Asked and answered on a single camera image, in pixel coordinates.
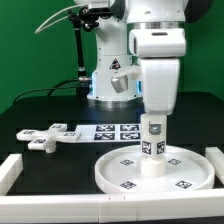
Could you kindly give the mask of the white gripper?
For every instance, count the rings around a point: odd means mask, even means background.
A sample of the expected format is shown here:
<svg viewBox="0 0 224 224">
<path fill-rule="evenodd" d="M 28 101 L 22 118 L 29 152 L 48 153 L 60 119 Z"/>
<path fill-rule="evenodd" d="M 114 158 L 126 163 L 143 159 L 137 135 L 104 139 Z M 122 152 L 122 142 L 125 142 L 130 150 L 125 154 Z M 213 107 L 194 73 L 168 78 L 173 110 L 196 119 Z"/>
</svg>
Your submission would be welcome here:
<svg viewBox="0 0 224 224">
<path fill-rule="evenodd" d="M 180 61 L 178 59 L 141 59 L 144 110 L 151 115 L 170 115 L 177 96 Z M 149 132 L 159 135 L 161 124 L 149 124 Z"/>
</svg>

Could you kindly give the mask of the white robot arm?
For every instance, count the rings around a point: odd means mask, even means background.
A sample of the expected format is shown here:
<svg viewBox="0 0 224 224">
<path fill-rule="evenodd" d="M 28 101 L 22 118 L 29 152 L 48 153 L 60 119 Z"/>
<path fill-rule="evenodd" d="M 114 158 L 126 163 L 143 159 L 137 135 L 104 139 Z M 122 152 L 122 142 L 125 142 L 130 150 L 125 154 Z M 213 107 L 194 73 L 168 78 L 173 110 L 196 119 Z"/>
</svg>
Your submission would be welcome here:
<svg viewBox="0 0 224 224">
<path fill-rule="evenodd" d="M 195 23 L 214 0 L 73 0 L 86 31 L 95 30 L 97 67 L 90 98 L 106 104 L 143 98 L 141 134 L 165 134 L 186 54 L 183 23 Z"/>
</svg>

